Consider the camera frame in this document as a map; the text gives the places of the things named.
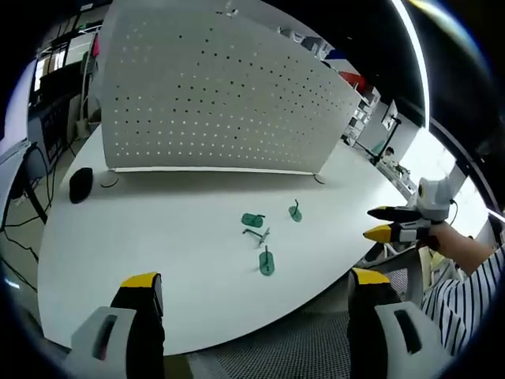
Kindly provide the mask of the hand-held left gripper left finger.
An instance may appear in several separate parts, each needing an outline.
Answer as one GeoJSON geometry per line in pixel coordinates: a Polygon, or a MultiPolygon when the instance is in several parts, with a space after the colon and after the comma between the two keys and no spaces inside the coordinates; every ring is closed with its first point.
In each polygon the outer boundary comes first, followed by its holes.
{"type": "Polygon", "coordinates": [[[162,277],[131,276],[109,306],[97,308],[71,337],[71,378],[163,378],[162,277]]]}

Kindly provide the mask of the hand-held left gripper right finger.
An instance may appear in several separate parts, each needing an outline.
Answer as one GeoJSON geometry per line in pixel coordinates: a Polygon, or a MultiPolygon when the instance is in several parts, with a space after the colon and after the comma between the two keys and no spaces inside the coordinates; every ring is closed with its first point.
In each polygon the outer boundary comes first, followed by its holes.
{"type": "Polygon", "coordinates": [[[380,272],[351,269],[348,313],[352,378],[438,378],[451,361],[435,323],[380,272]]]}

